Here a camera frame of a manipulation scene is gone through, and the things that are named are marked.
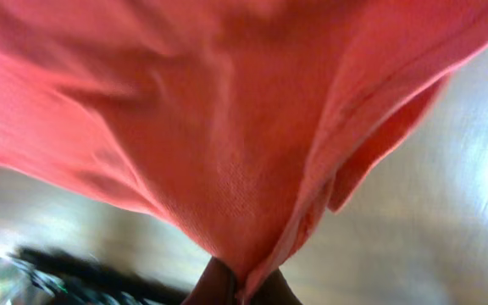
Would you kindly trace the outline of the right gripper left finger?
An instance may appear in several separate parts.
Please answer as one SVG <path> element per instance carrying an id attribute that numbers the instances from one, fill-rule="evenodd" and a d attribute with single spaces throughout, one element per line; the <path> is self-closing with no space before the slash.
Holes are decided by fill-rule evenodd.
<path id="1" fill-rule="evenodd" d="M 235 305 L 236 277 L 221 260 L 212 257 L 190 295 L 181 305 Z"/>

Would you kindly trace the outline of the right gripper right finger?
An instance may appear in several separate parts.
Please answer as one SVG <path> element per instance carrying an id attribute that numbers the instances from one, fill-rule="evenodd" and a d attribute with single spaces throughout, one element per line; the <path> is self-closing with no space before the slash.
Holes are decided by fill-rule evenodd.
<path id="1" fill-rule="evenodd" d="M 292 292 L 286 278 L 279 269 L 274 271 L 257 290 L 251 305 L 302 305 Z"/>

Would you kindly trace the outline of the orange t-shirt with white logo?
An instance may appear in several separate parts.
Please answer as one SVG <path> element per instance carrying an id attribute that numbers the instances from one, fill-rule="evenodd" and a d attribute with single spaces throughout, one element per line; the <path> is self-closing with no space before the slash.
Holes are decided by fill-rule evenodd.
<path id="1" fill-rule="evenodd" d="M 247 301 L 488 45 L 481 1 L 0 1 L 0 166 L 179 227 Z"/>

